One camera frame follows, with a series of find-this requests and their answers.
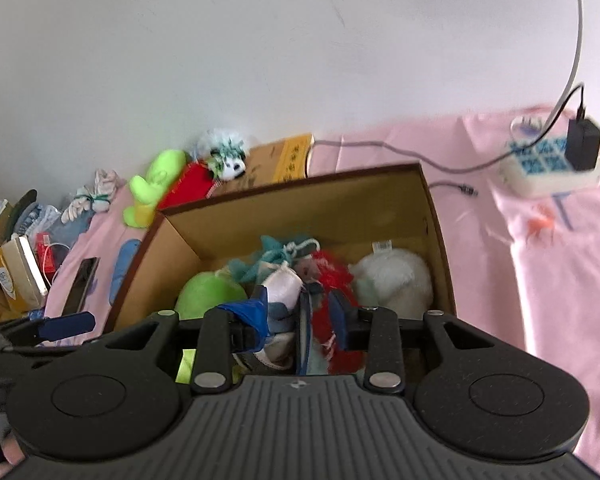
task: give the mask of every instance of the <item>green plush toy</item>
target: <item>green plush toy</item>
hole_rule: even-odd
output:
[[[247,299],[244,289],[223,272],[200,272],[180,291],[175,310],[180,319],[204,317],[207,310],[223,303]],[[177,383],[189,384],[195,350],[185,350],[176,377]]]
[[[168,192],[187,163],[182,150],[164,150],[151,163],[145,177],[133,176],[129,189],[135,204],[123,213],[129,227],[149,227],[154,221],[155,208]]]

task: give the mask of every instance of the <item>power strip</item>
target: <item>power strip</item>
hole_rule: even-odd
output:
[[[591,171],[574,171],[564,150],[567,137],[547,137],[532,148],[528,142],[510,140],[507,150],[519,150],[500,163],[504,182],[522,198],[589,189],[600,184],[600,156]]]

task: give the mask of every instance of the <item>metal screw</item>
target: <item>metal screw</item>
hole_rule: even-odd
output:
[[[376,388],[395,388],[400,384],[400,376],[393,372],[376,372],[369,377],[369,382]]]
[[[196,375],[193,382],[200,386],[200,388],[219,388],[226,382],[226,379],[224,375],[218,372],[202,372]]]

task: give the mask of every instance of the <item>pink bedsheet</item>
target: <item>pink bedsheet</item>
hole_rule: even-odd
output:
[[[125,207],[133,205],[134,199],[128,187],[121,188],[114,197],[111,207],[106,213],[99,213],[91,220],[89,230],[80,235],[78,241],[65,258],[58,275],[46,298],[45,315],[57,317],[62,315],[64,303],[74,282],[80,263],[85,258],[100,258],[93,279],[90,293],[84,302],[84,310],[91,312],[96,318],[96,327],[88,334],[63,339],[58,344],[80,344],[87,339],[99,336],[104,329],[111,306],[109,291],[113,268],[118,259],[120,247],[127,240],[142,240],[146,229],[128,227],[122,220]]]
[[[414,120],[341,138],[384,140],[465,167],[503,152],[515,116],[548,111]],[[554,132],[564,134],[566,125],[560,118]],[[316,146],[310,175],[405,160],[382,148]],[[429,182],[453,180],[479,191],[476,198],[447,187],[431,191],[458,316],[580,380],[591,411],[576,454],[600,473],[600,188],[523,200],[501,183],[497,168],[449,176],[424,166],[424,172]]]

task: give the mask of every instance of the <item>black cable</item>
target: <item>black cable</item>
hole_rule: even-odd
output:
[[[432,182],[429,184],[429,189],[434,189],[436,187],[455,187],[460,190],[462,194],[467,196],[478,196],[478,190],[475,189],[474,186],[469,186],[469,184],[459,184],[458,182],[453,182],[452,180],[438,180],[436,182]]]
[[[384,148],[386,150],[389,150],[390,152],[397,153],[398,155],[416,158],[417,160],[420,160],[426,164],[429,164],[432,168],[435,168],[436,170],[442,171],[443,173],[447,173],[447,174],[467,174],[467,173],[473,173],[475,171],[485,170],[486,168],[490,168],[494,164],[497,164],[501,160],[504,160],[508,156],[511,156],[517,152],[522,152],[523,150],[532,148],[538,142],[540,142],[542,139],[544,139],[546,137],[546,135],[549,133],[549,131],[551,130],[551,128],[554,127],[555,123],[557,122],[558,118],[560,117],[560,114],[566,108],[567,103],[569,102],[569,99],[571,99],[571,97],[573,97],[573,95],[578,90],[580,90],[580,106],[578,107],[577,117],[579,119],[583,118],[584,117],[584,84],[578,83],[576,86],[574,86],[573,89],[571,89],[571,92],[569,92],[566,99],[562,102],[562,104],[560,105],[560,109],[558,110],[558,113],[555,115],[555,117],[553,118],[551,123],[545,128],[544,132],[542,132],[538,137],[536,137],[536,139],[532,143],[527,144],[526,146],[520,146],[519,148],[515,148],[514,150],[510,150],[510,152],[503,153],[502,155],[492,158],[491,160],[488,160],[487,162],[477,164],[476,166],[469,166],[468,168],[449,168],[442,164],[438,164],[434,160],[431,160],[428,156],[425,156],[419,152],[414,152],[412,150],[401,150],[400,148],[396,148],[395,146],[387,144],[386,142],[384,142],[384,140],[354,140],[351,142],[338,142],[337,140],[316,139],[316,140],[314,140],[314,143],[309,147],[309,150],[306,154],[306,158],[304,160],[304,175],[308,176],[309,158],[310,158],[315,146],[336,146],[336,147],[340,147],[340,148],[373,148],[373,147]]]

